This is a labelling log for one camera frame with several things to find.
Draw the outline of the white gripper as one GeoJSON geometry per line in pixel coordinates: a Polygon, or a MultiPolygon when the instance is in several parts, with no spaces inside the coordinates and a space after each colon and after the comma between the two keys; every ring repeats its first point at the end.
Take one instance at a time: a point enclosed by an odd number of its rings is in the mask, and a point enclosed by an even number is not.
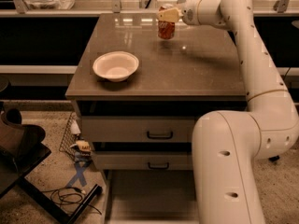
{"type": "Polygon", "coordinates": [[[177,7],[161,10],[157,13],[157,19],[165,22],[178,22],[181,18],[188,25],[199,25],[198,6],[200,0],[186,0],[177,7]]]}

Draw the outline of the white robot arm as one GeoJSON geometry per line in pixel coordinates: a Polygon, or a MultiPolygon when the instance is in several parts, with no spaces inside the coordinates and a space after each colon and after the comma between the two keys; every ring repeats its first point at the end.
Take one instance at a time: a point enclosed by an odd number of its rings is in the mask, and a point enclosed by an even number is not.
{"type": "Polygon", "coordinates": [[[194,126],[199,224],[265,224],[252,163],[290,149],[299,136],[299,118],[256,29],[252,0],[188,0],[160,11],[157,18],[232,32],[247,108],[209,112],[194,126]]]}

